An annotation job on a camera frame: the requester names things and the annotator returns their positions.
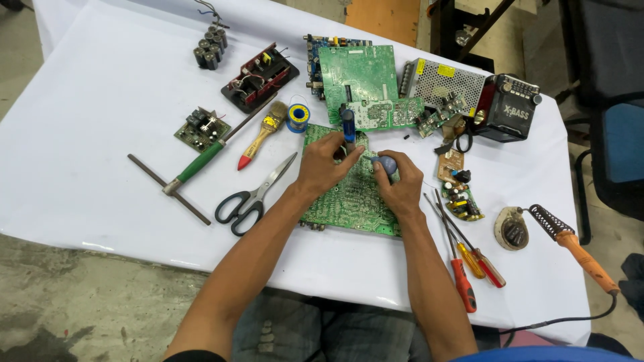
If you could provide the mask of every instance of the black scissor handle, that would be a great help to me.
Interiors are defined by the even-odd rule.
[[[220,217],[219,217],[219,211],[221,211],[221,210],[222,210],[222,207],[223,207],[223,206],[224,206],[228,201],[230,201],[230,200],[232,200],[233,198],[236,198],[236,197],[241,198],[241,202],[239,203],[239,205],[235,206],[235,208],[231,211],[230,215],[228,215],[228,217],[227,217],[227,218],[225,218],[225,219],[220,218]],[[248,191],[240,191],[240,192],[238,192],[238,193],[236,193],[236,194],[232,194],[231,196],[228,196],[224,201],[222,201],[222,202],[219,204],[219,206],[217,206],[217,209],[215,209],[215,211],[214,211],[214,218],[217,220],[217,222],[220,222],[220,223],[222,223],[222,224],[228,224],[229,222],[231,222],[232,218],[234,218],[235,216],[239,216],[239,212],[240,212],[240,208],[241,208],[241,206],[242,206],[246,201],[248,201],[248,199],[250,199],[250,198],[251,198],[251,193],[250,193],[250,192],[248,192]]]
[[[236,236],[243,236],[246,233],[246,231],[244,231],[243,233],[238,232],[237,225],[244,221],[244,219],[246,219],[246,217],[249,216],[253,211],[257,211],[257,219],[255,219],[255,222],[252,223],[253,225],[255,225],[261,219],[261,217],[264,216],[264,203],[261,200],[257,200],[248,208],[248,210],[246,210],[246,212],[238,215],[237,220],[235,220],[235,222],[233,222],[231,225],[231,231],[233,234],[235,234]]]

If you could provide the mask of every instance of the scissors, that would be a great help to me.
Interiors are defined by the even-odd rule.
[[[259,186],[257,189],[253,191],[240,191],[236,194],[232,194],[231,196],[228,196],[224,201],[222,201],[219,206],[217,206],[217,210],[214,211],[214,218],[217,219],[218,222],[221,224],[228,224],[233,218],[237,217],[237,220],[235,220],[232,225],[231,225],[231,231],[233,234],[236,236],[243,236],[246,232],[244,231],[243,233],[240,233],[237,231],[237,226],[246,219],[247,216],[250,215],[251,212],[257,211],[257,220],[253,223],[255,225],[262,216],[264,216],[264,194],[266,193],[266,190],[268,190],[274,183],[275,181],[279,180],[279,178],[284,175],[284,172],[289,169],[289,166],[293,163],[293,160],[295,160],[295,157],[298,155],[297,152],[289,156],[284,162],[282,162],[278,168],[273,170],[273,172],[270,173],[270,175],[264,180],[261,186]],[[228,215],[227,218],[220,218],[219,217],[219,212],[222,210],[223,206],[233,198],[241,198],[241,202],[231,211],[230,215]],[[240,209],[244,205],[249,205],[244,212],[241,212]]]

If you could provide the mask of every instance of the green handle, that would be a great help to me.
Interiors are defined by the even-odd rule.
[[[210,147],[208,147],[201,155],[199,155],[197,158],[192,161],[188,165],[188,167],[185,168],[184,172],[181,172],[180,175],[177,176],[177,179],[181,181],[182,183],[185,183],[186,181],[190,180],[192,176],[195,176],[199,170],[204,168],[212,160],[219,151],[223,149],[223,147],[226,145],[224,141],[218,141],[213,143]]]

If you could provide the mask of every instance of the hand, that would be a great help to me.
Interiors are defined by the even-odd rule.
[[[342,132],[331,132],[309,144],[304,150],[302,164],[299,167],[299,176],[295,184],[307,196],[312,197],[311,201],[327,192],[346,177],[351,167],[355,165],[362,152],[365,151],[364,146],[357,146],[355,151],[349,153],[342,162],[336,164],[334,154],[337,156],[337,151],[344,141],[345,136]]]
[[[421,185],[423,174],[404,153],[390,150],[378,152],[378,156],[389,156],[396,161],[401,180],[389,184],[386,172],[380,162],[374,162],[374,177],[378,181],[380,196],[398,220],[421,213]]]

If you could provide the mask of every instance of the solder wire spool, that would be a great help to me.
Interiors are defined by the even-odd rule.
[[[289,107],[289,121],[286,127],[294,133],[302,133],[307,130],[308,120],[311,112],[304,104],[295,103]]]

